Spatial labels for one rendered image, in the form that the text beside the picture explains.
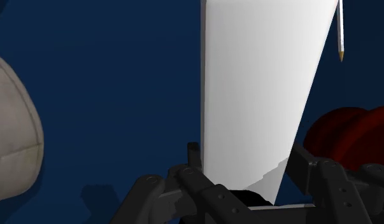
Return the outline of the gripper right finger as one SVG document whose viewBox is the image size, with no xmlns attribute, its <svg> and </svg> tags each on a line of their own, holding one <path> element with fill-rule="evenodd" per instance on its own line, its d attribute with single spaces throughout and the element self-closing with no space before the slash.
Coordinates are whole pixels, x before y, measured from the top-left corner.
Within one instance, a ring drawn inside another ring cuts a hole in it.
<svg viewBox="0 0 384 224">
<path fill-rule="evenodd" d="M 294 143 L 285 172 L 318 209 L 306 224 L 384 224 L 384 165 L 364 164 L 347 173 L 340 163 Z"/>
</svg>

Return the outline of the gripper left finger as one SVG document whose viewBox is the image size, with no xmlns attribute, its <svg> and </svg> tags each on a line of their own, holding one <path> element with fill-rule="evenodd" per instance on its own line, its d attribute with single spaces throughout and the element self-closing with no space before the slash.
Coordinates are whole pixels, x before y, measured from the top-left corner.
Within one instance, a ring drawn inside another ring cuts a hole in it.
<svg viewBox="0 0 384 224">
<path fill-rule="evenodd" d="M 252 224 L 252 211 L 225 186 L 201 172 L 197 143 L 188 143 L 188 163 L 159 175 L 139 177 L 110 224 L 166 224 L 192 218 L 190 224 Z"/>
</svg>

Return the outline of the dark red round object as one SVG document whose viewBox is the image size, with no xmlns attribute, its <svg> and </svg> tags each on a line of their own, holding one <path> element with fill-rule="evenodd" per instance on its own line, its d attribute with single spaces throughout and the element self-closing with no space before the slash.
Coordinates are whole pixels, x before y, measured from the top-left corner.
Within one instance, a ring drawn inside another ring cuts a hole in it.
<svg viewBox="0 0 384 224">
<path fill-rule="evenodd" d="M 334 109 L 314 122 L 303 146 L 353 171 L 364 164 L 384 165 L 384 106 Z"/>
</svg>

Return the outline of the white pencil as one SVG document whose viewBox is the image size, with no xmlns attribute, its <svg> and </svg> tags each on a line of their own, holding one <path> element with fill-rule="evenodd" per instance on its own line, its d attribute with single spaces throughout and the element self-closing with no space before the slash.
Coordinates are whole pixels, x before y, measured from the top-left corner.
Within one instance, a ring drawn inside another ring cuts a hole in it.
<svg viewBox="0 0 384 224">
<path fill-rule="evenodd" d="M 338 54 L 342 62 L 345 54 L 345 34 L 344 34 L 344 19 L 343 19 L 343 0 L 338 0 L 337 8 L 337 34 L 338 34 Z"/>
</svg>

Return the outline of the beige cushion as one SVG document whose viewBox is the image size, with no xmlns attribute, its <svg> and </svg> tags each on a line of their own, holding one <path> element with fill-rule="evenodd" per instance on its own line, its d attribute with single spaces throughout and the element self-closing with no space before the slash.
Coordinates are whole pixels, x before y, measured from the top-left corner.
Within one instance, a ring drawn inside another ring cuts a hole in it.
<svg viewBox="0 0 384 224">
<path fill-rule="evenodd" d="M 38 112 L 19 77 L 0 57 L 0 201 L 30 189 L 43 154 Z"/>
</svg>

